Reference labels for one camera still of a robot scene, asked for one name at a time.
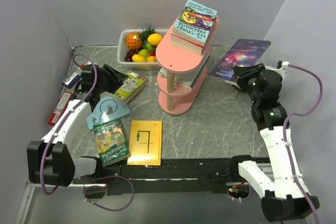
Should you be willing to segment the red 13-Storey Treehouse book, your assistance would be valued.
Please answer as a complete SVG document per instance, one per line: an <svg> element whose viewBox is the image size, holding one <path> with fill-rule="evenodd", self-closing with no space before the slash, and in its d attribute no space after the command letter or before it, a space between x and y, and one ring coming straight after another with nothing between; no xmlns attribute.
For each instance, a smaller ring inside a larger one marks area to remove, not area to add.
<svg viewBox="0 0 336 224"><path fill-rule="evenodd" d="M180 36L177 36L177 35L174 34L174 33L171 33L171 34L170 34L170 41L171 41L171 40L180 41L180 42L184 42L184 43L189 42L189 43L192 43L192 44L194 44L194 45L197 45L197 46L200 46L200 47L204 47L204 45L197 44L197 43L195 43L195 42L189 41L189 40L187 40L187 39L185 39L185 38L182 38L182 37L180 37Z"/></svg>

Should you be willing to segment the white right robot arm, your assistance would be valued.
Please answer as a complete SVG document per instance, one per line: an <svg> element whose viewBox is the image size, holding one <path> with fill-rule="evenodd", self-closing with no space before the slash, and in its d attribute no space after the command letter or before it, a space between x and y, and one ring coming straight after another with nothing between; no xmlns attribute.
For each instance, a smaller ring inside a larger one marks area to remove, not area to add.
<svg viewBox="0 0 336 224"><path fill-rule="evenodd" d="M319 223L316 196L303 181L291 141L290 118L278 101L290 63L278 62L276 68L263 64L233 68L236 83L251 99L251 115L268 151L273 178L250 157L235 158L230 177L245 179L261 199L261 208L269 222L304 219L313 215Z"/></svg>

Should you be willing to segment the grey Great Gatsby book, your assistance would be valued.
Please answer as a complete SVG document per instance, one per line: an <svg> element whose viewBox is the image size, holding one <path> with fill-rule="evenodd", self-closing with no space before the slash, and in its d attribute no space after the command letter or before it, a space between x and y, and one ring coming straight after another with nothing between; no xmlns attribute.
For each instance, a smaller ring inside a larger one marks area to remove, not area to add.
<svg viewBox="0 0 336 224"><path fill-rule="evenodd" d="M205 56L203 57L201 64L192 72L183 73L183 74L175 74L175 82L181 86L183 86L183 84L187 84L187 85L191 84L191 82L194 80L199 70L202 69L204 65L206 65L210 56L211 56L211 53L207 52Z"/></svg>

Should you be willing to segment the purple shrink-wrapped Robinson Crusoe book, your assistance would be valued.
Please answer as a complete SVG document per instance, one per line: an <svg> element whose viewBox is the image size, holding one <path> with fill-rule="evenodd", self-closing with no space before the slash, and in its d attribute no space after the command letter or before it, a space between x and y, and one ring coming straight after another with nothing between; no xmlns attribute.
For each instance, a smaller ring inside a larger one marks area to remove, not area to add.
<svg viewBox="0 0 336 224"><path fill-rule="evenodd" d="M236 85L235 66L253 66L270 47L269 40L238 39L210 71L209 76Z"/></svg>

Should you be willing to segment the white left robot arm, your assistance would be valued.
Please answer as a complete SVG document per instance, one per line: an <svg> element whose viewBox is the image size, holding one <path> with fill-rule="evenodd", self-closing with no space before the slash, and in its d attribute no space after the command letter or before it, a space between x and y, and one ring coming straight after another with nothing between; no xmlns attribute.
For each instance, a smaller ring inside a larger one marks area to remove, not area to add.
<svg viewBox="0 0 336 224"><path fill-rule="evenodd" d="M65 112L55 126L40 140L27 146L29 181L34 184L67 187L79 177L92 183L103 179L102 161L98 157L71 157L68 144L72 142L80 126L91 114L104 92L114 93L127 75L105 64L86 65L81 80L75 85Z"/></svg>

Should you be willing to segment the blue 143-Storey Treehouse book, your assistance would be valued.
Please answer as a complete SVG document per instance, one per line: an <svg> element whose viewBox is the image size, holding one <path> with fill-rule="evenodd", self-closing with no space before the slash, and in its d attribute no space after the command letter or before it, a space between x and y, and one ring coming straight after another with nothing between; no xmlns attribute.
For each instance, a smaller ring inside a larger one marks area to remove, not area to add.
<svg viewBox="0 0 336 224"><path fill-rule="evenodd" d="M173 24L171 33L197 44L205 45L216 19L217 10L193 0L187 0Z"/></svg>

